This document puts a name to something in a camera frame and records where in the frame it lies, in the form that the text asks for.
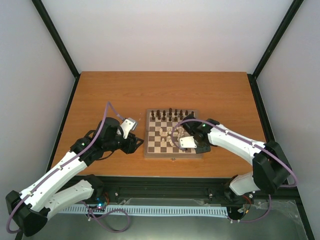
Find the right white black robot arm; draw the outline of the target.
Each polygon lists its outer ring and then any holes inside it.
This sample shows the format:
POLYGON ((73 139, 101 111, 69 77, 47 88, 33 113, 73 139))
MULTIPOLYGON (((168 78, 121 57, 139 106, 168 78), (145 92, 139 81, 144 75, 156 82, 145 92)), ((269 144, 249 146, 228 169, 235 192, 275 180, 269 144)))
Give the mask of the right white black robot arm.
POLYGON ((197 154, 209 153, 212 147, 223 148, 245 160, 252 171, 232 177, 223 187, 223 195, 229 202, 239 196, 263 191, 274 194, 293 174, 281 146, 275 141, 264 143, 236 133, 213 119, 199 120, 192 114, 180 124, 188 133, 179 139, 179 148, 194 149, 197 154))

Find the wooden chess board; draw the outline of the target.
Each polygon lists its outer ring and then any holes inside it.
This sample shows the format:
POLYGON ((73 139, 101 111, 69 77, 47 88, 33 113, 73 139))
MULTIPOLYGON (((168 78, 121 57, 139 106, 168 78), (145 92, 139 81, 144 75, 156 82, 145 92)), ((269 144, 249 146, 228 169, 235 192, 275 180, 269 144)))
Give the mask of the wooden chess board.
POLYGON ((173 128, 181 121, 177 122, 149 122, 147 120, 146 110, 146 127, 145 127, 145 138, 144 138, 144 157, 145 158, 167 158, 175 160, 181 159, 201 159, 202 154, 197 154, 194 148, 187 148, 181 150, 176 145, 179 144, 179 139, 188 137, 189 134, 178 126, 175 130, 173 128), (160 136, 159 129, 162 128, 165 133, 164 136, 160 136), (168 137, 172 138, 174 147, 169 143, 168 137), (162 139, 166 140, 166 146, 161 147, 162 139))

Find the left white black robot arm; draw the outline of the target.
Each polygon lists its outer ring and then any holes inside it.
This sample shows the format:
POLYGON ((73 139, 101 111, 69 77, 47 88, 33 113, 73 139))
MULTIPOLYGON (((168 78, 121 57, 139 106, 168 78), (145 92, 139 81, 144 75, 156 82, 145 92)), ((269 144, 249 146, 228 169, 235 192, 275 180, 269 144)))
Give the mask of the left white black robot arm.
POLYGON ((113 154, 121 150, 125 154, 134 153, 144 142, 132 133, 137 124, 132 118, 119 122, 115 118, 106 117, 99 122, 97 129, 89 130, 84 137, 79 138, 39 180, 20 192, 9 192, 5 197, 8 221, 17 224, 16 232, 26 237, 33 236, 63 209, 87 199, 95 202, 101 200, 104 185, 93 174, 71 187, 62 187, 93 162, 104 160, 106 152, 113 154))

